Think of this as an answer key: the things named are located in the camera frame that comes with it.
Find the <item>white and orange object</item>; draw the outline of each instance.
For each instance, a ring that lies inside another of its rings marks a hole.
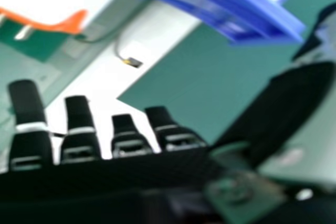
[[[6,19],[24,27],[22,40],[33,30],[81,33],[113,0],[0,0],[0,24]]]

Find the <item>teal floor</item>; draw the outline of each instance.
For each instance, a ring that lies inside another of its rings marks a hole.
[[[334,1],[290,0],[286,8],[311,27],[319,10]],[[213,143],[298,48],[232,47],[201,25],[120,100],[140,110],[165,105],[177,121]]]

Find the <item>orange trim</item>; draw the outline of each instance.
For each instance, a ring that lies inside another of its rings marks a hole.
[[[46,25],[43,23],[30,20],[26,17],[23,17],[19,14],[13,13],[3,8],[0,8],[0,13],[4,14],[8,19],[21,23],[23,25],[30,25],[34,29],[44,30],[44,31],[60,31],[63,33],[68,33],[68,34],[80,33],[81,23],[83,22],[83,20],[85,19],[87,15],[86,10],[80,10],[59,24]]]

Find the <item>black connector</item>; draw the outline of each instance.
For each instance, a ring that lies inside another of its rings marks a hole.
[[[16,117],[16,134],[9,153],[12,172],[53,165],[53,149],[44,108],[34,82],[16,81],[8,86]]]
[[[147,139],[135,127],[131,115],[112,117],[114,138],[111,143],[114,158],[152,154],[153,149]]]
[[[145,112],[162,151],[179,151],[207,145],[197,133],[179,126],[165,107],[147,108]]]
[[[72,164],[101,159],[95,125],[85,96],[66,99],[68,134],[61,146],[61,163]]]

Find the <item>metal prong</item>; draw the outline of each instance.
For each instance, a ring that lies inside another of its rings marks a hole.
[[[1,13],[0,14],[0,26],[3,25],[3,23],[6,21],[7,17],[5,14]]]
[[[33,31],[34,28],[31,25],[26,25],[15,36],[15,40],[26,40],[32,35]]]

